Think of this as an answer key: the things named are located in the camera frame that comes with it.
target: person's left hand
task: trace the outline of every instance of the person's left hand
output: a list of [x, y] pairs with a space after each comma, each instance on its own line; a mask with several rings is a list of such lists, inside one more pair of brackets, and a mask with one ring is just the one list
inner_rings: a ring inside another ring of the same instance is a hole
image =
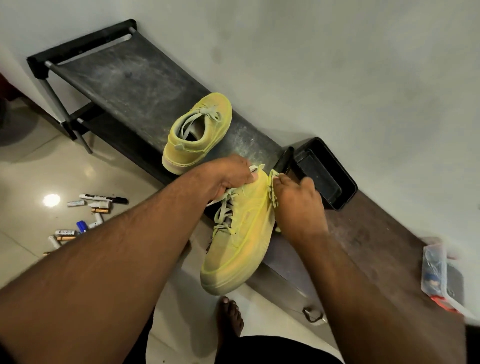
[[219, 199], [227, 189], [242, 187], [258, 179], [258, 174], [250, 172], [252, 164], [248, 159], [232, 154], [230, 157], [212, 160], [197, 168], [208, 178], [212, 178], [214, 188], [211, 200]]

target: black bin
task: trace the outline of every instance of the black bin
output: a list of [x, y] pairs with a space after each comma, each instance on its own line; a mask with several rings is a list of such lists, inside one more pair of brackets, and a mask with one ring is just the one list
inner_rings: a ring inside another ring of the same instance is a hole
[[311, 139], [295, 151], [291, 169], [299, 179], [313, 179], [327, 209], [341, 210], [358, 191], [353, 178], [320, 138]]

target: white wall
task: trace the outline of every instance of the white wall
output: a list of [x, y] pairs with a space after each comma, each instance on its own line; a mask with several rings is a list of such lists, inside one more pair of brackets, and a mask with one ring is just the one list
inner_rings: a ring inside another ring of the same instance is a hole
[[474, 0], [17, 0], [0, 5], [0, 70], [48, 109], [25, 57], [137, 20], [274, 140], [320, 136], [393, 217], [456, 247], [480, 316], [479, 12]]
[[[115, 0], [0, 1], [0, 72], [45, 111], [64, 120], [32, 76], [26, 58], [124, 20]], [[50, 73], [49, 81], [73, 112], [87, 103], [75, 89]]]

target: shoe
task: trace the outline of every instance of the shoe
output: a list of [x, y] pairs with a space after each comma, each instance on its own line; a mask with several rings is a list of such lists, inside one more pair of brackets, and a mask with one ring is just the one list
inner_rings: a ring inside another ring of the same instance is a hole
[[219, 93], [205, 96], [173, 124], [163, 150], [163, 166], [174, 174], [195, 167], [223, 139], [231, 122], [230, 101]]
[[273, 176], [263, 167], [252, 166], [252, 172], [257, 169], [258, 180], [228, 190], [215, 215], [217, 225], [200, 273], [202, 287], [212, 295], [222, 296], [242, 285], [267, 252], [275, 215]]

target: person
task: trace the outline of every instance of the person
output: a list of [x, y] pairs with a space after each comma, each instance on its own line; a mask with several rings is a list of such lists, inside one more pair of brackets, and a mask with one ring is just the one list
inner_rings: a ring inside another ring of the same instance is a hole
[[[202, 164], [10, 282], [0, 291], [0, 362], [144, 363], [152, 310], [205, 206], [255, 181], [249, 166], [236, 155]], [[281, 174], [274, 190], [278, 226], [312, 278], [344, 361], [440, 362], [329, 234], [313, 181]], [[338, 362], [292, 340], [241, 337], [240, 310], [227, 297], [217, 325], [216, 363]]]

